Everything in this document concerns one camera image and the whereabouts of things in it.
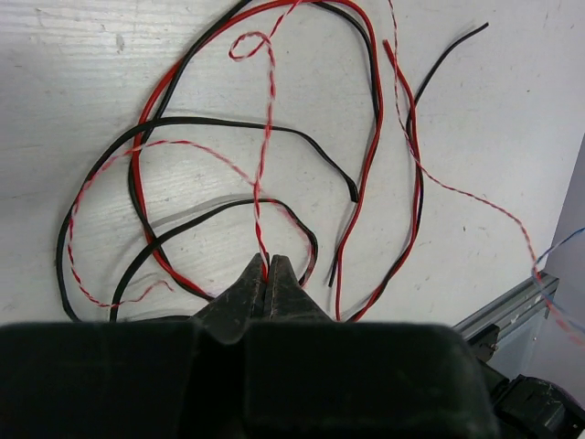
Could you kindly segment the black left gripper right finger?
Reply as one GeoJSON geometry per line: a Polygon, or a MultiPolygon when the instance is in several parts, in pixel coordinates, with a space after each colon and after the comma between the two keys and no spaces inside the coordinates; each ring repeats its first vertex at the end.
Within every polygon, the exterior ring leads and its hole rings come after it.
{"type": "Polygon", "coordinates": [[[267,334],[313,334],[334,325],[301,287],[289,258],[274,255],[265,289],[262,330],[267,334]]]}

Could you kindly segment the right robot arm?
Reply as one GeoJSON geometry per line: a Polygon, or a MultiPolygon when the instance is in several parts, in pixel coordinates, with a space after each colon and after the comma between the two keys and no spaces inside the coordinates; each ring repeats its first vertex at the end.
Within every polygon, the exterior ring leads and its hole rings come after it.
{"type": "Polygon", "coordinates": [[[499,327],[467,339],[479,360],[502,438],[575,439],[584,436],[584,409],[559,386],[524,375],[508,379],[487,364],[497,348],[499,327]]]}

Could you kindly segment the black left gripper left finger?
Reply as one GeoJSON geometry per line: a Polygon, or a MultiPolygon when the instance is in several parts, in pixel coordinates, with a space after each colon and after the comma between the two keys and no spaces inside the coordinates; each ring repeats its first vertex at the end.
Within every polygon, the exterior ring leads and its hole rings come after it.
{"type": "Polygon", "coordinates": [[[257,253],[237,281],[193,315],[191,322],[219,344],[236,344],[251,319],[263,311],[266,282],[262,269],[257,253]]]}

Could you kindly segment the aluminium frame rail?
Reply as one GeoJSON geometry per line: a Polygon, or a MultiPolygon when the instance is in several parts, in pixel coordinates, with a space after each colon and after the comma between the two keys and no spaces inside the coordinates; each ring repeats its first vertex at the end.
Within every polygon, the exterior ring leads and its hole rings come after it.
{"type": "Polygon", "coordinates": [[[466,317],[453,329],[467,341],[478,359],[488,362],[498,350],[500,341],[546,307],[540,287],[528,278],[466,317]]]}

